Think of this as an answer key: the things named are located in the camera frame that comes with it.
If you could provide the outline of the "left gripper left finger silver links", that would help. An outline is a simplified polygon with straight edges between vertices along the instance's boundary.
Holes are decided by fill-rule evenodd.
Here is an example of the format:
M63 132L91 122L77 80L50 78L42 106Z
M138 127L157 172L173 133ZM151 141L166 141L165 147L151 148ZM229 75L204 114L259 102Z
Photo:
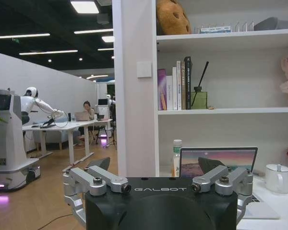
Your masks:
M123 195L131 191L126 177L119 177L100 167L92 165L86 169L70 168L63 174L64 201L71 207L72 214L84 227L85 209L80 194L88 192L92 196L103 196L107 189Z

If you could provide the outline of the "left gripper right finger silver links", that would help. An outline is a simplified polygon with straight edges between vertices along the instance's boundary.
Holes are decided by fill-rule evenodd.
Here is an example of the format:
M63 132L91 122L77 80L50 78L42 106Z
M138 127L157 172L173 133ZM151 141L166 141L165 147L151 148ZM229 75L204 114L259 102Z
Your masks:
M236 193L238 224L245 215L246 206L252 201L253 174L242 167L231 170L218 160L199 157L198 163L204 174L192 179L192 190L195 193L206 193L214 186L220 196Z

